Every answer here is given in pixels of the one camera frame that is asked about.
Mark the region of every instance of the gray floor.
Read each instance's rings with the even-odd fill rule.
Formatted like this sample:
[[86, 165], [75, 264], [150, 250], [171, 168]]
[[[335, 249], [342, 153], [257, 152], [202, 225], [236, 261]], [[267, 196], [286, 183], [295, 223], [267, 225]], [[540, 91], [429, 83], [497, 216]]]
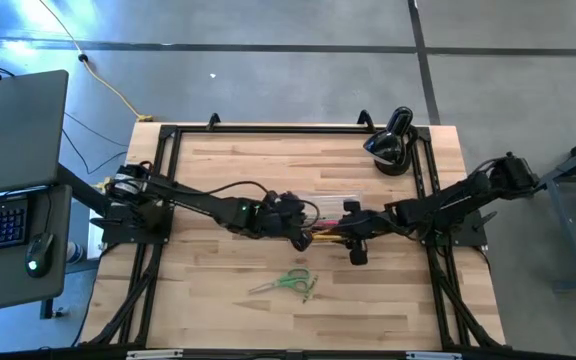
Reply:
[[[48, 3], [77, 38], [89, 41], [415, 46], [405, 0]], [[576, 0], [417, 4], [426, 46], [576, 49]], [[0, 0], [0, 66], [18, 74], [68, 70], [68, 111], [118, 142], [129, 141], [134, 116], [85, 72], [75, 51], [36, 49], [23, 39], [66, 37], [37, 1]], [[352, 123], [365, 108], [385, 122], [399, 105], [413, 109], [415, 123], [430, 121], [412, 52], [86, 52], [141, 112], [160, 121], [206, 121], [218, 112], [224, 121]], [[576, 57], [491, 54], [428, 57], [439, 120], [458, 127], [469, 168], [512, 150], [535, 171], [549, 171], [576, 145]], [[91, 167], [122, 151], [69, 120], [65, 128]], [[67, 144], [60, 160], [96, 182], [123, 158], [92, 175]], [[553, 281], [572, 277], [574, 267], [549, 199], [497, 201], [486, 210], [499, 211], [486, 230], [508, 343], [576, 355], [576, 291], [551, 290]], [[72, 317], [39, 321], [38, 304], [0, 310], [0, 334], [22, 333], [0, 336], [0, 351], [69, 346], [93, 278], [94, 270], [68, 275], [58, 301], [74, 309]]]

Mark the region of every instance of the wooden table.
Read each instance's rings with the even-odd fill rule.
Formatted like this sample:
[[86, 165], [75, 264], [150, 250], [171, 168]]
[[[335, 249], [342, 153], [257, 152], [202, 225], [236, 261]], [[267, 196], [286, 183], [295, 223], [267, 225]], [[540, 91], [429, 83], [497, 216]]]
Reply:
[[[127, 162], [154, 159], [160, 125], [135, 125]], [[457, 130], [433, 126], [431, 133], [439, 179], [446, 187], [465, 177]], [[363, 207], [375, 210], [416, 197], [412, 169], [398, 177], [381, 174], [362, 149], [366, 137], [184, 134], [176, 180], [200, 190], [256, 180], [268, 189], [299, 195], [360, 194]], [[425, 171], [423, 151], [420, 156]], [[262, 197], [252, 186], [219, 195]], [[299, 253], [287, 241], [245, 239], [210, 218], [177, 209], [162, 257], [148, 347], [439, 349], [421, 245], [391, 234], [370, 240], [368, 246], [369, 263], [353, 266], [341, 245], [313, 244]], [[101, 261], [82, 340], [97, 335], [124, 300], [135, 248], [120, 245]], [[464, 301], [491, 336], [503, 342], [485, 261], [469, 248], [455, 249], [455, 259]], [[307, 265], [319, 276], [306, 304], [288, 289], [247, 294], [295, 264]], [[141, 303], [136, 308], [135, 324]], [[447, 311], [457, 339], [454, 313], [450, 306]], [[134, 336], [137, 326], [132, 329]]]

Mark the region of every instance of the scissors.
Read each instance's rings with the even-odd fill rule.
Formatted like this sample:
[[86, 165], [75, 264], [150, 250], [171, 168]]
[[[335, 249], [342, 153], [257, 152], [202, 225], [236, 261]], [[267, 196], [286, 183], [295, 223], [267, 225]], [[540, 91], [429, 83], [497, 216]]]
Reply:
[[286, 287], [298, 293], [306, 294], [310, 290], [310, 286], [308, 285], [309, 280], [310, 270], [305, 268], [296, 268], [288, 271], [285, 275], [281, 276], [279, 279], [273, 282], [269, 282], [254, 289], [248, 290], [248, 293], [256, 294], [278, 287]]

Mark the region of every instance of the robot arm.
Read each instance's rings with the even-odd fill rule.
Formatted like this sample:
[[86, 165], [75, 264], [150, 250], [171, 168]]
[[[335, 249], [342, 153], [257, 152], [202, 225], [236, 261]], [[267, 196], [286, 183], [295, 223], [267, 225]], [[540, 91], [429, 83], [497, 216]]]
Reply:
[[306, 250], [312, 242], [312, 235], [304, 229], [304, 203], [290, 192], [277, 195], [264, 189], [266, 195], [261, 201], [245, 197], [219, 198], [212, 195], [214, 192], [201, 192], [151, 174], [142, 165], [120, 167], [115, 181], [108, 185], [106, 193], [112, 201], [132, 207], [133, 216], [128, 221], [133, 226], [156, 225], [157, 208], [167, 206], [164, 203], [167, 202], [210, 216], [228, 231], [253, 239], [288, 238], [299, 251]]
[[368, 262], [366, 239], [387, 233], [410, 236], [415, 230], [450, 232], [466, 215], [496, 199], [530, 196], [538, 184], [526, 161], [508, 153], [489, 160], [466, 179], [423, 199], [405, 199], [385, 205], [385, 210], [361, 210], [358, 202], [346, 203], [344, 215], [331, 233], [346, 238], [350, 261]]

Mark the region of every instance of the computer mouse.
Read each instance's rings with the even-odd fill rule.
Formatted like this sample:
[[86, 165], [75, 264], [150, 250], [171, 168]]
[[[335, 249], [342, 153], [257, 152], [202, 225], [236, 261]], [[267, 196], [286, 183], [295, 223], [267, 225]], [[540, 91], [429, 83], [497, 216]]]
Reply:
[[52, 265], [53, 234], [41, 233], [30, 239], [26, 248], [26, 272], [30, 277], [40, 278]]

